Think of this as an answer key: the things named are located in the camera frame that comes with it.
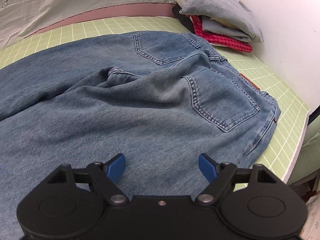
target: gray folded garment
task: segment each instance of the gray folded garment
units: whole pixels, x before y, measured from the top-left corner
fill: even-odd
[[[252,12],[240,1],[187,0],[180,13],[223,19],[238,27],[242,32],[225,27],[208,17],[202,17],[204,31],[227,35],[240,41],[263,42],[262,32],[255,23]]]

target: jeans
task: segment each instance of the jeans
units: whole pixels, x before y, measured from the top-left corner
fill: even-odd
[[[17,239],[21,199],[62,163],[118,153],[132,195],[198,195],[198,156],[250,167],[280,115],[193,34],[158,31],[74,41],[0,70],[0,239]]]

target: red plaid fabric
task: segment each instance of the red plaid fabric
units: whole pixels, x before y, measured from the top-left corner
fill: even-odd
[[[233,38],[230,38],[230,37],[228,37],[226,35],[222,35],[222,34],[204,32],[202,30],[201,18],[196,15],[191,15],[190,17],[192,19],[193,28],[195,29],[195,34],[206,39],[208,42],[221,44],[221,45],[224,45],[226,47],[229,47],[231,49],[235,49],[238,51],[243,51],[243,52],[251,52],[252,51],[251,45],[248,44],[247,42],[237,41]]]

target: side pocket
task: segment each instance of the side pocket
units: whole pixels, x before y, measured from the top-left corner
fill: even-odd
[[[190,86],[193,109],[224,132],[259,111],[257,103],[241,87],[216,70],[200,67],[184,78]]]
[[[187,35],[157,31],[135,33],[134,43],[138,54],[158,65],[182,59],[202,48]]]

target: green checkered mat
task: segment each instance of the green checkered mat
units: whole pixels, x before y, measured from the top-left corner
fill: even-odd
[[[165,17],[114,17],[76,23],[29,36],[0,51],[0,69],[32,53],[63,43],[105,34],[144,30],[189,32],[177,19]],[[296,154],[309,111],[308,106],[254,54],[245,54],[224,47],[215,49],[240,73],[278,101],[282,113],[276,131],[257,163],[264,164],[279,178],[284,179]]]

